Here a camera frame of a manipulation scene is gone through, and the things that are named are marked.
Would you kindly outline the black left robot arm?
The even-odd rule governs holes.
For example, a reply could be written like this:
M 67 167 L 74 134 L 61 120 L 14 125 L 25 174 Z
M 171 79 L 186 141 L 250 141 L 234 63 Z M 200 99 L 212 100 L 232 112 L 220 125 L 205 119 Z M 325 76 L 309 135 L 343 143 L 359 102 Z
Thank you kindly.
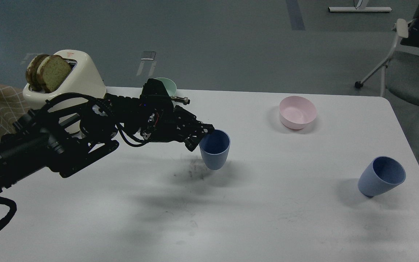
M 156 79 L 148 79 L 139 98 L 69 92 L 47 100 L 1 139 L 0 193 L 45 167 L 70 177 L 115 151 L 117 134 L 131 147 L 176 141 L 193 151 L 214 126 L 173 102 L 187 105 L 189 99 L 169 96 Z

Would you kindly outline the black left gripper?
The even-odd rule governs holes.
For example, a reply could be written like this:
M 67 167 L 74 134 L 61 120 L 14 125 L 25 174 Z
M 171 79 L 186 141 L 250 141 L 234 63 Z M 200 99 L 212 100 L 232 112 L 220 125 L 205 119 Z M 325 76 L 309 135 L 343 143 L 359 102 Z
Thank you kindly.
M 150 78 L 139 97 L 140 135 L 147 142 L 184 142 L 194 151 L 206 135 L 215 130 L 212 124 L 198 122 L 196 116 L 175 106 L 162 81 Z

